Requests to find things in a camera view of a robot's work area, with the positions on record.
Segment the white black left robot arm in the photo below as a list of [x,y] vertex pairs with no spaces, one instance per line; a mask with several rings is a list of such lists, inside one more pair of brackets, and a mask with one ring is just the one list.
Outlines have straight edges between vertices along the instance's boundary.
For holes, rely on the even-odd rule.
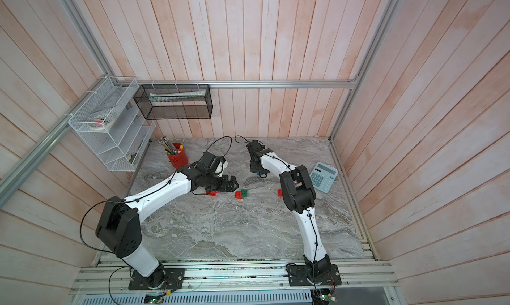
[[105,202],[96,236],[119,259],[143,278],[163,272],[162,264],[143,246],[141,224],[151,214],[178,197],[204,188],[206,193],[234,192],[239,183],[224,174],[228,162],[204,152],[200,160],[182,166],[167,179],[124,199],[112,197]]

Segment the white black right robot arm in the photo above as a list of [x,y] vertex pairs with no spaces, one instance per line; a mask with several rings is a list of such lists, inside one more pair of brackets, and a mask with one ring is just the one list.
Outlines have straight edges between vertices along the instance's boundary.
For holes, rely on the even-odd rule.
[[286,207],[293,213],[304,244],[304,270],[312,283],[318,283],[332,268],[316,221],[316,191],[305,166],[295,166],[281,159],[258,140],[247,142],[250,170],[260,177],[274,174]]

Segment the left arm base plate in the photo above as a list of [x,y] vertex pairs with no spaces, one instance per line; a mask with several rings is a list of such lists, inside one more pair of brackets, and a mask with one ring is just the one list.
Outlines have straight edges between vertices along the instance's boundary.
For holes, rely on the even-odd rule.
[[143,277],[136,270],[131,275],[129,290],[177,290],[182,288],[184,268],[164,269],[158,267],[149,277]]

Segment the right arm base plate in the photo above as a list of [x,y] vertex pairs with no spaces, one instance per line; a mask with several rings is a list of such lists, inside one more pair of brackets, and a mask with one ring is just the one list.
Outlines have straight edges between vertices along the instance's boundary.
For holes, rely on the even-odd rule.
[[307,265],[288,263],[285,266],[290,286],[340,286],[342,285],[337,265],[313,273]]

